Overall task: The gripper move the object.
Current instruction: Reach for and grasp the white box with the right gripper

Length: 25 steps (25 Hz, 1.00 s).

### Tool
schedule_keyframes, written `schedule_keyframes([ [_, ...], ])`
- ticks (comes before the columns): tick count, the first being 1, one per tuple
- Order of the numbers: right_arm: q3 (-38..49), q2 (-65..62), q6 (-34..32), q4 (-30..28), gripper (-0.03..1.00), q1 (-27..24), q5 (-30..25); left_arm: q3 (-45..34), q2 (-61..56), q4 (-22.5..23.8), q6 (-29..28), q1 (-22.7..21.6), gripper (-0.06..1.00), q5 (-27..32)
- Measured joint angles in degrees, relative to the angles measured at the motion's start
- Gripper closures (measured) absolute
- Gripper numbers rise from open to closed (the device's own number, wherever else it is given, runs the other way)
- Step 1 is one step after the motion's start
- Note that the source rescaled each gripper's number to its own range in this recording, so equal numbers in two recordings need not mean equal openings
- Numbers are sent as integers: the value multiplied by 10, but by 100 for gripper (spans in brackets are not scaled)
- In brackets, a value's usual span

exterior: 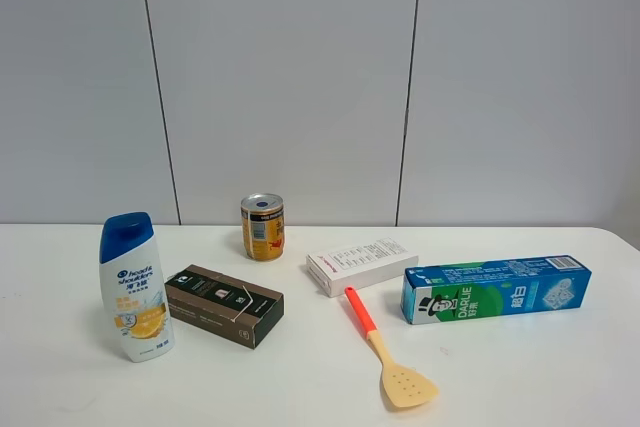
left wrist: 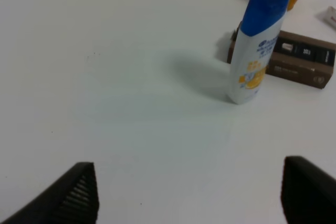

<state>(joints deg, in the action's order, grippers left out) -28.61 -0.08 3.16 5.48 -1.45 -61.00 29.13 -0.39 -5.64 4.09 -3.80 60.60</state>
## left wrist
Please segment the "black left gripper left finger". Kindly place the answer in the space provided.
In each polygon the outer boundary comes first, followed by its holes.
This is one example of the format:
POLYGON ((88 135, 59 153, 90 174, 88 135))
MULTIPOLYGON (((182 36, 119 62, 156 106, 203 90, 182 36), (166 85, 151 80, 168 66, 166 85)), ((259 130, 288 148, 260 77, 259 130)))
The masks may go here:
POLYGON ((96 223, 99 205, 94 163, 78 162, 3 223, 96 223))

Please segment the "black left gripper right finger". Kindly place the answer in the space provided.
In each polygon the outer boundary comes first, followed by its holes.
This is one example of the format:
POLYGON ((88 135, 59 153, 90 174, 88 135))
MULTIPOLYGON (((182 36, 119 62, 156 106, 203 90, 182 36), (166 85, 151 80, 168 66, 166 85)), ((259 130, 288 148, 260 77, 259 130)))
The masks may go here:
POLYGON ((335 178, 302 156, 285 158, 280 199, 287 223, 335 223, 335 178))

